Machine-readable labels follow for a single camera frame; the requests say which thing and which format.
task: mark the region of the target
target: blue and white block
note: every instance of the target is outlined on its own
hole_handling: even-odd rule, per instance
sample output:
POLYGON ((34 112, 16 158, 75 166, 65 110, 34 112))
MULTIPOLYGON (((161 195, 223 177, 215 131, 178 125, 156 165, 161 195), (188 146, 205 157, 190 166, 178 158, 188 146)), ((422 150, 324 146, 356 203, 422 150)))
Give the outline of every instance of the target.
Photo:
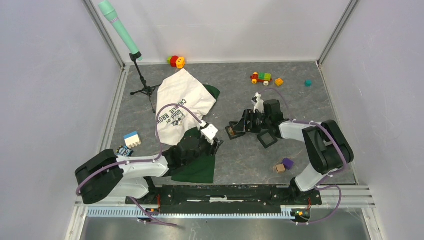
POLYGON ((125 140, 125 145, 130 149, 142 144, 139 134, 136 131, 123 136, 123 139, 125 140))

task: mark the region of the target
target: gray speckled floor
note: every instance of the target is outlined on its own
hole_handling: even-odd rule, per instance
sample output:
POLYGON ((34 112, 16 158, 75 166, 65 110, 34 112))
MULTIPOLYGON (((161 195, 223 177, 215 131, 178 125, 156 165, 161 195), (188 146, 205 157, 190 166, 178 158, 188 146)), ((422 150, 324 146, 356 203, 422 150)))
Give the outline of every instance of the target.
MULTIPOLYGON (((142 65, 141 71, 150 86, 174 74, 178 69, 169 65, 142 65)), ((276 87, 252 84, 253 72, 271 73, 272 78, 282 78, 284 84, 276 87, 285 96, 290 110, 297 119, 322 122, 335 119, 331 109, 324 82, 314 62, 264 62, 264 63, 210 63, 187 64, 184 67, 203 84, 209 84, 221 91, 221 94, 205 121, 214 124, 218 138, 224 144, 216 155, 215 184, 288 184, 308 165, 309 159, 303 142, 279 139, 278 143, 264 149, 255 134, 246 134, 241 138, 229 140, 225 127, 229 121, 239 121, 244 109, 252 109, 251 98, 258 91, 276 87), (311 87, 305 87, 305 80, 312 80, 311 87), (278 174, 274 170, 283 158, 292 159, 293 169, 278 174)), ((124 89, 122 103, 114 130, 111 147, 117 149, 124 145, 123 136, 138 131, 142 144, 135 147, 134 156, 151 156, 159 152, 154 135, 155 115, 147 96, 130 95, 142 88, 136 68, 132 66, 124 89)), ((156 106, 156 94, 152 97, 156 106)), ((262 99, 278 99, 275 92, 267 91, 262 99)), ((281 102, 281 109, 287 117, 287 110, 281 102)), ((154 178, 155 184, 192 184, 172 181, 170 177, 154 178)), ((353 184, 351 169, 334 176, 329 183, 353 184)))

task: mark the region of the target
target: toy car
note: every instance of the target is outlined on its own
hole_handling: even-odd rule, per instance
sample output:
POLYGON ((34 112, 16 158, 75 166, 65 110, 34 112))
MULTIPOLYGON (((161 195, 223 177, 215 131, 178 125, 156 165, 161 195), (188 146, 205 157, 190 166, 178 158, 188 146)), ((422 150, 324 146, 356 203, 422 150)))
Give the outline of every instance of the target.
POLYGON ((254 72, 252 76, 250 76, 250 79, 252 79, 252 84, 263 83, 264 86, 268 86, 270 82, 273 81, 271 78, 271 73, 257 73, 254 72))

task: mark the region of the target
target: green foam tube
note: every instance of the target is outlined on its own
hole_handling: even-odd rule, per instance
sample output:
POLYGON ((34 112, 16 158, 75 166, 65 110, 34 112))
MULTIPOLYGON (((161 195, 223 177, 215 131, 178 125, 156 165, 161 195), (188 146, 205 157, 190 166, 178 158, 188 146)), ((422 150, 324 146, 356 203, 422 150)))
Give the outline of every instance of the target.
POLYGON ((127 32, 121 20, 119 19, 117 11, 115 11, 115 8, 112 6, 112 4, 108 0, 105 0, 99 3, 98 7, 100 8, 100 11, 104 15, 104 17, 115 28, 116 32, 119 34, 122 41, 128 47, 129 51, 133 55, 140 52, 139 48, 137 47, 130 34, 127 32))

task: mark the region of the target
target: black mounting base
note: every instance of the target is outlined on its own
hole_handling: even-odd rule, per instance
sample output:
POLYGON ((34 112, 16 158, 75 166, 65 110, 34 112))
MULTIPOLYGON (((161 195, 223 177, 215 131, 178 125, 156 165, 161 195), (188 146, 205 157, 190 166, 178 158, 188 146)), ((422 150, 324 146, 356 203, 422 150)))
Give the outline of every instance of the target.
POLYGON ((237 139, 246 135, 245 132, 236 132, 234 127, 238 124, 238 121, 230 121, 229 126, 225 127, 225 132, 230 140, 237 139))
MULTIPOLYGON (((163 185, 158 187, 160 212, 163 214, 278 214, 281 206, 322 205, 319 191, 292 197, 287 186, 277 185, 163 185), (222 198, 234 202, 210 202, 222 198)), ((157 204, 146 198, 139 204, 157 204)), ((126 204, 134 202, 126 198, 126 204)))
POLYGON ((153 106, 152 103, 152 95, 153 92, 156 90, 156 88, 158 88, 160 86, 156 85, 156 86, 147 86, 147 81, 145 80, 145 78, 142 75, 142 72, 140 71, 139 65, 137 64, 137 59, 140 58, 142 56, 142 54, 140 52, 137 52, 136 54, 129 54, 129 57, 131 58, 131 61, 134 63, 135 68, 137 69, 138 75, 140 76, 140 81, 143 84, 143 89, 138 90, 138 91, 133 91, 130 93, 130 95, 134 95, 134 94, 144 94, 146 96, 148 96, 148 100, 150 101, 150 105, 151 105, 151 109, 153 111, 153 113, 156 113, 155 107, 153 106))

